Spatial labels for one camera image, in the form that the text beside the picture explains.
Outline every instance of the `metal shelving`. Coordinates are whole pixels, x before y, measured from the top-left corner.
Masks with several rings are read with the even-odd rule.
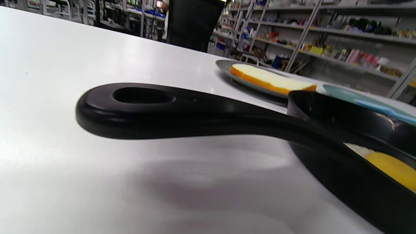
[[[331,28],[323,28],[323,27],[310,27],[309,31],[323,32],[323,33],[327,33],[328,35],[347,37],[347,38],[359,39],[359,40],[367,40],[371,42],[379,42],[379,43],[384,43],[384,44],[389,44],[389,45],[416,47],[416,40],[409,39],[409,38],[399,38],[399,37],[387,36],[387,35],[377,35],[377,34],[366,33],[366,32],[343,31],[339,29],[331,29]]]
[[[378,35],[373,33],[365,33],[365,32],[353,32],[353,31],[344,31],[339,29],[332,29],[332,28],[325,28],[325,27],[314,27],[312,26],[312,22],[314,22],[315,18],[318,14],[320,15],[365,15],[365,16],[382,16],[382,17],[416,17],[416,6],[403,6],[403,5],[365,5],[365,6],[350,6],[350,5],[321,5],[322,0],[318,2],[315,6],[294,6],[294,7],[264,7],[263,9],[255,9],[253,11],[262,10],[261,17],[258,21],[249,21],[247,24],[257,24],[256,32],[259,31],[260,26],[273,26],[273,27],[281,27],[293,30],[299,30],[302,32],[298,44],[296,48],[293,48],[288,45],[275,43],[269,40],[264,40],[257,38],[257,35],[254,35],[254,39],[251,42],[250,50],[253,49],[255,42],[263,42],[267,43],[271,46],[277,46],[280,48],[285,48],[292,51],[292,56],[286,66],[285,71],[289,72],[293,66],[295,59],[297,58],[298,54],[307,55],[313,58],[317,58],[320,60],[328,61],[332,64],[343,66],[347,69],[356,70],[358,72],[363,72],[367,74],[371,74],[377,77],[380,77],[385,80],[390,80],[394,82],[392,90],[390,90],[388,96],[391,97],[391,93],[394,92],[393,89],[397,89],[400,84],[403,83],[404,80],[409,80],[408,76],[412,69],[416,69],[416,64],[410,64],[409,68],[406,72],[403,73],[402,77],[395,77],[393,75],[389,75],[380,71],[371,70],[365,67],[361,67],[358,65],[345,63],[343,61],[339,61],[337,59],[332,59],[330,57],[321,56],[312,52],[308,51],[300,51],[302,44],[306,38],[306,35],[311,33],[319,33],[321,36],[321,40],[325,40],[327,36],[336,36],[336,37],[344,37],[350,38],[355,40],[362,40],[368,42],[375,42],[379,44],[391,45],[391,46],[400,46],[400,47],[409,47],[411,49],[416,49],[416,40],[409,39],[409,38],[399,38],[394,36],[388,35]],[[241,9],[230,9],[239,10],[239,11],[246,11],[248,8],[241,8]],[[246,12],[246,15],[251,16],[252,12]],[[291,25],[291,24],[283,24],[278,22],[266,22],[263,21],[264,15],[266,12],[279,12],[284,14],[309,14],[309,19],[305,22],[305,25]]]
[[[347,67],[349,69],[354,69],[354,70],[359,71],[359,72],[365,72],[365,73],[369,73],[369,74],[372,74],[372,75],[376,75],[376,76],[379,76],[379,77],[387,79],[387,80],[397,81],[399,79],[399,77],[395,77],[395,76],[392,76],[392,75],[389,75],[389,74],[386,74],[386,73],[383,73],[383,72],[379,72],[379,71],[376,71],[376,70],[370,70],[370,69],[367,69],[365,67],[361,67],[361,66],[354,65],[354,64],[351,64],[351,63],[346,63],[346,62],[343,62],[343,61],[339,61],[337,59],[321,56],[321,55],[318,55],[318,54],[315,54],[315,53],[312,53],[312,52],[299,51],[299,53],[304,54],[304,55],[309,55],[309,56],[312,56],[312,57],[316,57],[316,58],[319,58],[319,59],[322,59],[322,60],[326,60],[326,61],[329,61],[331,63]]]
[[[293,48],[291,46],[288,46],[288,45],[285,45],[285,44],[281,44],[281,43],[275,43],[275,42],[272,42],[272,41],[269,41],[269,40],[265,40],[265,39],[256,38],[256,41],[268,43],[270,45],[275,45],[275,46],[278,46],[278,47],[281,47],[281,48],[285,48],[285,49],[288,49],[288,50],[295,50],[295,48]]]
[[[384,17],[414,17],[416,7],[405,5],[324,5],[319,8],[321,13],[331,11],[339,15],[365,15]]]

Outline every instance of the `pan handle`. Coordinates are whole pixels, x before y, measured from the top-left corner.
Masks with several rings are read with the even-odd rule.
[[[90,133],[116,139],[256,134],[298,143],[323,155],[354,154],[323,129],[300,119],[226,97],[159,85],[96,87],[79,99],[76,118]],[[349,157],[336,160],[351,163]]]

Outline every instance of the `merchandise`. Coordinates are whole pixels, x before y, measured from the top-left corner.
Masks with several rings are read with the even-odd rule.
[[[290,79],[247,64],[233,64],[231,73],[253,84],[286,95],[293,90],[315,91],[316,89],[314,84]]]
[[[388,66],[389,59],[384,57],[375,57],[371,54],[364,53],[357,49],[342,49],[339,53],[338,50],[333,49],[330,45],[320,47],[310,44],[304,44],[300,48],[300,51],[309,51],[320,56],[334,58],[339,61],[362,66],[370,70],[375,69],[376,71],[380,71],[395,77],[401,77],[403,74],[402,71],[394,67]]]

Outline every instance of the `blue plate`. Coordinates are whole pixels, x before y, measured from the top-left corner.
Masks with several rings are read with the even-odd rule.
[[[384,102],[332,85],[322,85],[322,87],[331,97],[372,109],[378,113],[393,116],[403,122],[416,126],[416,118],[413,115],[394,108]]]

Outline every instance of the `bottle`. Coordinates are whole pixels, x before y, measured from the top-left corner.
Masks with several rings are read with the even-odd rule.
[[[248,32],[249,32],[249,27],[246,27],[241,33],[241,40],[240,40],[240,43],[238,43],[238,47],[237,47],[238,52],[243,52],[244,49],[247,47],[247,45],[249,45],[249,41],[247,40]]]

